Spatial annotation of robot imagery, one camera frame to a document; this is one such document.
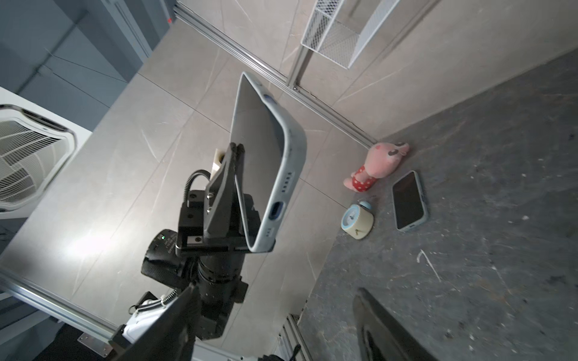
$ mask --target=plush toy head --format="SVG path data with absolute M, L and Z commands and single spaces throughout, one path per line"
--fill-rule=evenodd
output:
M 374 178 L 388 176 L 397 168 L 407 152 L 409 152 L 407 143 L 377 143 L 367 153 L 365 171 Z

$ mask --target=phone screen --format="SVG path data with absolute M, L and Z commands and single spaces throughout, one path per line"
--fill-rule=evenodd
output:
M 244 76 L 231 128 L 231 142 L 244 147 L 241 189 L 253 198 L 255 211 L 263 219 L 281 166 L 284 133 Z
M 415 172 L 410 172 L 394 184 L 393 197 L 397 229 L 402 229 L 424 216 Z

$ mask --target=dark gray marble tabletop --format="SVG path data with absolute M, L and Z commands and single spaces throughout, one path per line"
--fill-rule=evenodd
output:
M 328 255 L 299 323 L 313 359 L 360 358 L 361 286 L 440 360 L 578 359 L 576 135 L 574 51 L 389 137 L 412 150 L 356 197 L 369 236 Z M 401 233 L 391 186 L 412 169 L 430 217 Z

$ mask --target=pink pig plush toy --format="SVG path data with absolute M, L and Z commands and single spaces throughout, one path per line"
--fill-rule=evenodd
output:
M 407 152 L 407 143 L 377 143 L 369 149 L 365 164 L 345 179 L 343 184 L 352 191 L 365 192 L 379 178 L 389 176 Z

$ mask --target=white plastic crate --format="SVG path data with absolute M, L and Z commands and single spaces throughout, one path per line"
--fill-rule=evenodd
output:
M 381 0 L 358 34 L 336 20 L 346 0 L 317 0 L 301 44 L 348 69 L 400 0 Z

